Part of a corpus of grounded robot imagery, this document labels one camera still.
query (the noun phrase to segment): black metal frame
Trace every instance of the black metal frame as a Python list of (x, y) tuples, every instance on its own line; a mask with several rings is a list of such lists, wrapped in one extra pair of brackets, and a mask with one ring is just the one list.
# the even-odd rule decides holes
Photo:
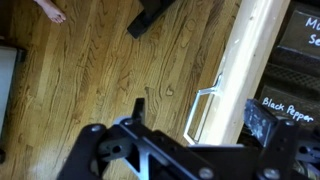
[(145, 33), (151, 24), (166, 10), (175, 0), (140, 0), (144, 10), (133, 20), (127, 28), (128, 32), (138, 38)]
[[(132, 116), (110, 129), (102, 124), (83, 128), (58, 179), (101, 179), (108, 164), (119, 158), (139, 179), (307, 179), (292, 170), (295, 159), (319, 171), (319, 139), (315, 135), (320, 131), (300, 131), (294, 121), (271, 120), (273, 133), (264, 138), (267, 146), (261, 153), (239, 146), (186, 148), (145, 127), (141, 123), (143, 109), (144, 100), (137, 99)], [(266, 117), (267, 111), (257, 101), (248, 101), (246, 118), (257, 113)], [(256, 122), (246, 121), (249, 126)]]

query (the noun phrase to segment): wooden floor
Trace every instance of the wooden floor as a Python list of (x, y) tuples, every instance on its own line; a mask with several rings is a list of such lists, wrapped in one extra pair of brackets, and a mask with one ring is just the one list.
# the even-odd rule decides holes
[[(146, 124), (182, 144), (196, 90), (213, 84), (240, 0), (177, 0), (140, 39), (127, 26), (138, 0), (57, 0), (53, 24), (16, 0), (9, 40), (28, 50), (17, 65), (0, 179), (55, 179), (82, 127), (110, 126), (147, 100)], [(133, 179), (122, 163), (106, 179)]]

